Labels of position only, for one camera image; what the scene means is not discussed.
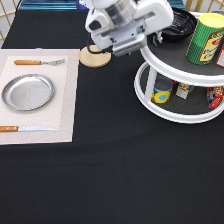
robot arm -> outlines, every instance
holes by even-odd
[[[114,55],[130,54],[147,45],[147,35],[173,22],[167,0],[82,0],[90,10],[86,30],[101,49]]]

metal plate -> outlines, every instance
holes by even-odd
[[[54,94],[50,79],[43,75],[24,75],[13,79],[2,91],[4,103],[20,111],[28,111],[46,104]]]

wooden coaster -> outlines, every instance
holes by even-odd
[[[100,51],[96,45],[91,45],[90,49],[92,51]],[[79,60],[87,67],[98,68],[106,65],[111,60],[111,53],[91,54],[85,47],[79,53]]]

fork handle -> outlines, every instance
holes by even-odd
[[[16,65],[41,65],[41,61],[33,60],[16,60],[14,61]]]

white placemat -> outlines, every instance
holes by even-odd
[[[15,77],[41,74],[55,85],[55,95],[45,106],[30,112],[17,112],[0,102],[0,125],[48,126],[57,132],[0,133],[0,144],[71,142],[75,113],[79,50],[0,50],[0,91]],[[16,66],[14,60],[53,61],[66,59],[59,66]]]

